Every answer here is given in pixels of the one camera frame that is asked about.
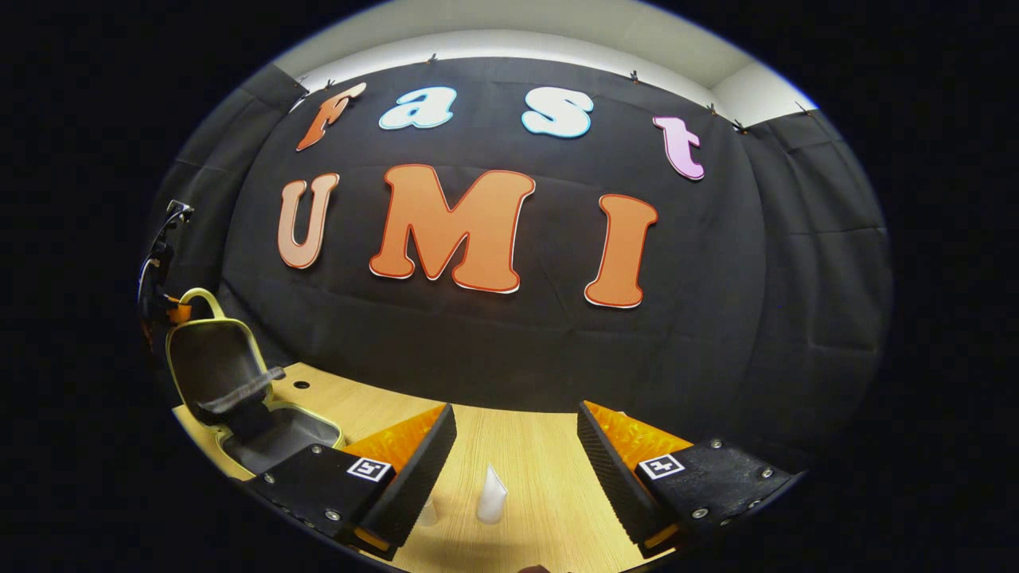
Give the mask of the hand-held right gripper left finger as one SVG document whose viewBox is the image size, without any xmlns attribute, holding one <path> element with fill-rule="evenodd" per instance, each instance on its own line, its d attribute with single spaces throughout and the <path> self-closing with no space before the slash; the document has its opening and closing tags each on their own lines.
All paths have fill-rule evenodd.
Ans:
<svg viewBox="0 0 1019 573">
<path fill-rule="evenodd" d="M 341 449 L 307 446 L 248 482 L 320 536 L 392 561 L 455 441 L 450 403 Z"/>
</svg>

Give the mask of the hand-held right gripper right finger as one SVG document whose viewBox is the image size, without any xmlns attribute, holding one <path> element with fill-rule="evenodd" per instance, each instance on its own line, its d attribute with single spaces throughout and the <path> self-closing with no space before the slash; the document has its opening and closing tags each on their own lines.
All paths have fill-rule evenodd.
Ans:
<svg viewBox="0 0 1019 573">
<path fill-rule="evenodd" d="M 582 400 L 576 435 L 627 537 L 650 559 L 737 530 L 801 480 L 713 438 L 688 442 Z"/>
</svg>

